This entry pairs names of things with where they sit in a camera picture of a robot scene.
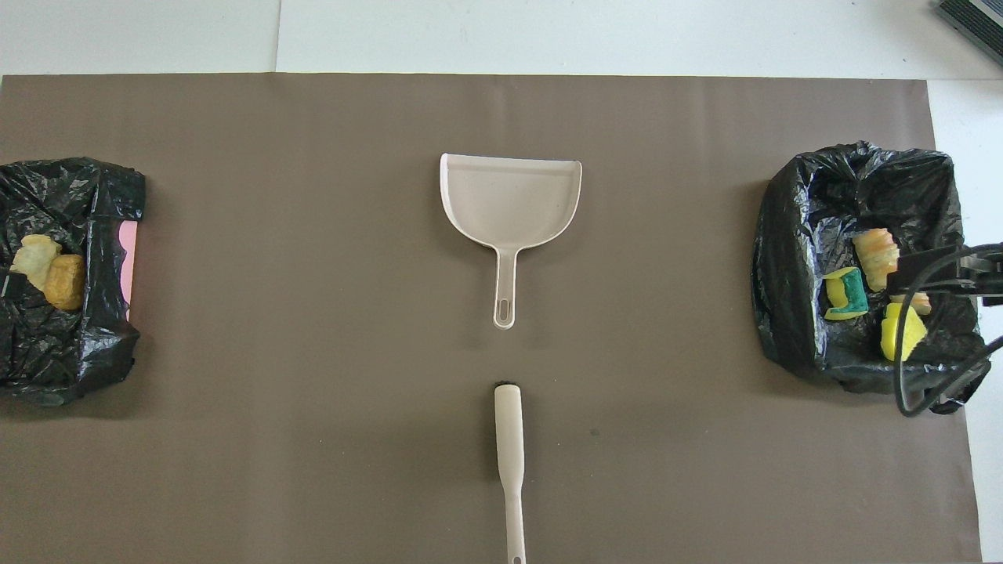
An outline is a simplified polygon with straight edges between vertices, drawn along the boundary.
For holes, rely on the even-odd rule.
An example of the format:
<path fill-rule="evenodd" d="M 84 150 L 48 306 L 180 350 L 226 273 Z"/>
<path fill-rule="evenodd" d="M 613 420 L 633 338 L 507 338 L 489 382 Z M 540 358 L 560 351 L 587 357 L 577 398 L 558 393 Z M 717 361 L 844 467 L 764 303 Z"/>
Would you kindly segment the beige brush with black bristles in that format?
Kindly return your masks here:
<path fill-rule="evenodd" d="M 504 381 L 494 388 L 498 474 L 505 503 L 506 564 L 527 564 L 522 489 L 524 431 L 522 389 Z"/>

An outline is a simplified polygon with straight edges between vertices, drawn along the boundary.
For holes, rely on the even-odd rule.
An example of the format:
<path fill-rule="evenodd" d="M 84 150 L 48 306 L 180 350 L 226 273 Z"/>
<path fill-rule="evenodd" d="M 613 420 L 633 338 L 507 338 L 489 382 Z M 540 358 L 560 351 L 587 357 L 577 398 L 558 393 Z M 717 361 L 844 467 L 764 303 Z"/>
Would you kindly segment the yellow sponge wedge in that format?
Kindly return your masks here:
<path fill-rule="evenodd" d="M 914 350 L 925 340 L 928 329 L 912 305 L 891 302 L 885 307 L 881 321 L 880 346 L 889 361 L 909 360 Z"/>

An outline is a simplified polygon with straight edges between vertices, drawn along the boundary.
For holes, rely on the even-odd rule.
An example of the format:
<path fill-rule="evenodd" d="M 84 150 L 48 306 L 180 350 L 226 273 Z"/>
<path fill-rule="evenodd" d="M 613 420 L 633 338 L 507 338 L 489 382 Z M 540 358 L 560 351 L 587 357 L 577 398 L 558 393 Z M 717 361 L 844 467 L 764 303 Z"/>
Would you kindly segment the pink bin with black bag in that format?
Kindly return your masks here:
<path fill-rule="evenodd" d="M 146 188 L 141 172 L 89 157 L 0 165 L 0 393 L 64 406 L 126 379 L 140 337 L 130 283 Z M 9 271 L 29 234 L 85 257 L 79 310 L 56 309 Z"/>

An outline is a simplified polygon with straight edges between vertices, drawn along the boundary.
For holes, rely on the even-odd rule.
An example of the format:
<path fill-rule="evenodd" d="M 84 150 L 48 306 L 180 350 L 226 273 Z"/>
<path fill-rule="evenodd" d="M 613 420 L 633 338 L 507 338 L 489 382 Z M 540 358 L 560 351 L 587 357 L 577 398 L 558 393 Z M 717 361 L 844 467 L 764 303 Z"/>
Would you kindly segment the large beige toy croissant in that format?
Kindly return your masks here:
<path fill-rule="evenodd" d="M 885 291 L 889 276 L 898 271 L 900 248 L 887 228 L 862 232 L 852 239 L 860 268 L 871 291 Z"/>

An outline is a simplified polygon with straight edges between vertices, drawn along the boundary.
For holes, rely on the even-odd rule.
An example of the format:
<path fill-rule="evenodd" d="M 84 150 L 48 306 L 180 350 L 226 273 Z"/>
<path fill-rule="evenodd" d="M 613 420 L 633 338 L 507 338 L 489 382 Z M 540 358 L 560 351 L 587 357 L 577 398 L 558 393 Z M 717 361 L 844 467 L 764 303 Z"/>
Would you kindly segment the brown toy nugget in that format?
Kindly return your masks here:
<path fill-rule="evenodd" d="M 58 255 L 50 264 L 43 294 L 50 305 L 63 311 L 79 310 L 85 302 L 85 257 Z"/>

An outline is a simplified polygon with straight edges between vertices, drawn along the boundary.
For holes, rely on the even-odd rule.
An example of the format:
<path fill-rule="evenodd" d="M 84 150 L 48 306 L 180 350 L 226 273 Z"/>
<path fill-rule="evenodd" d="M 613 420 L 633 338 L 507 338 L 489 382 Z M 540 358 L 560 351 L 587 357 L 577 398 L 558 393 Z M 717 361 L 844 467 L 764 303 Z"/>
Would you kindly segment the pale beige toy pastry chunk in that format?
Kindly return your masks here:
<path fill-rule="evenodd" d="M 43 291 L 48 272 L 57 256 L 62 254 L 61 243 L 43 234 L 29 234 L 21 239 L 9 271 L 22 274 L 39 291 Z"/>

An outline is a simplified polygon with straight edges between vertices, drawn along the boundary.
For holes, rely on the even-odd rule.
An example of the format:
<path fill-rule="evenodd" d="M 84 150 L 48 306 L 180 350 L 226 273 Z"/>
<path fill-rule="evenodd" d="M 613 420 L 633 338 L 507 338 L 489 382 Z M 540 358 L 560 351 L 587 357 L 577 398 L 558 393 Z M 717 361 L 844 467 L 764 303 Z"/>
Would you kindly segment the brown paper table mat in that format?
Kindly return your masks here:
<path fill-rule="evenodd" d="M 932 149 L 923 81 L 6 76 L 0 164 L 147 178 L 122 383 L 0 401 L 0 564 L 501 563 L 492 389 L 519 383 L 529 561 L 978 560 L 963 415 L 762 354 L 768 181 Z M 441 154 L 580 161 L 517 258 L 449 222 Z"/>

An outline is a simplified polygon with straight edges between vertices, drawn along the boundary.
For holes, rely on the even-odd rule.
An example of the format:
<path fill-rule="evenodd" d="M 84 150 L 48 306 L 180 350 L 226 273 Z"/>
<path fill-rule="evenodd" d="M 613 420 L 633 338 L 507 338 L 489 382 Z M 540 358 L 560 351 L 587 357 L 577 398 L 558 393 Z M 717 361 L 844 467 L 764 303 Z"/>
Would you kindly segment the notched yellow sponge green backing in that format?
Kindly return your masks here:
<path fill-rule="evenodd" d="M 839 269 L 824 275 L 823 280 L 825 296 L 830 303 L 824 312 L 824 319 L 842 321 L 867 314 L 867 292 L 859 268 L 849 266 Z"/>

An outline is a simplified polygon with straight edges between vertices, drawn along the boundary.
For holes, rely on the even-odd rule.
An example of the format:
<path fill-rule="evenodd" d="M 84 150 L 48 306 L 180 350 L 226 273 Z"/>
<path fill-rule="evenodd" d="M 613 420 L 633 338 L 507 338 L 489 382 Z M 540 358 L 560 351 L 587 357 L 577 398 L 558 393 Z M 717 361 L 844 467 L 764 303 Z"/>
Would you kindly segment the black trash bag lined bin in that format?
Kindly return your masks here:
<path fill-rule="evenodd" d="M 961 249 L 963 295 L 928 294 L 925 340 L 909 360 L 880 346 L 888 288 L 874 292 L 853 237 L 887 228 L 900 254 Z M 862 271 L 868 312 L 824 319 L 824 275 Z M 952 158 L 859 142 L 793 157 L 771 179 L 755 232 L 752 302 L 764 356 L 807 381 L 855 393 L 893 394 L 900 413 L 953 414 L 974 396 L 1003 336 L 985 342 L 980 306 L 1003 305 L 1003 243 L 969 247 Z"/>

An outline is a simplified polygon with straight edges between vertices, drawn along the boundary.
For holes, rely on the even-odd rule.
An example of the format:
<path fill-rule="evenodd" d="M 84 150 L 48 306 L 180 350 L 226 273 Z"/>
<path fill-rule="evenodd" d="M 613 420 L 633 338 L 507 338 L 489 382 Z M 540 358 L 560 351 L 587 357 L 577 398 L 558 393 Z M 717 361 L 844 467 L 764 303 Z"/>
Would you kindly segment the dark ribbed device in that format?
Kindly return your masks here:
<path fill-rule="evenodd" d="M 1003 0 L 939 0 L 935 11 L 972 42 L 1003 51 Z"/>

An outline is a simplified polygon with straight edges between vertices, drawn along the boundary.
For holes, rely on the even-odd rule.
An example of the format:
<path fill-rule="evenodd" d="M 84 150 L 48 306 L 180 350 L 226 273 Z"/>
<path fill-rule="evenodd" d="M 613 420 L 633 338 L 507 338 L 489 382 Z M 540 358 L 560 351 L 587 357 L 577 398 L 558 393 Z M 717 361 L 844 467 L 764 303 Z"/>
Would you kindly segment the beige plastic dustpan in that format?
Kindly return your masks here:
<path fill-rule="evenodd" d="M 545 245 L 574 220 L 581 196 L 580 161 L 441 154 L 440 197 L 449 222 L 494 250 L 497 279 L 492 322 L 516 321 L 517 258 Z"/>

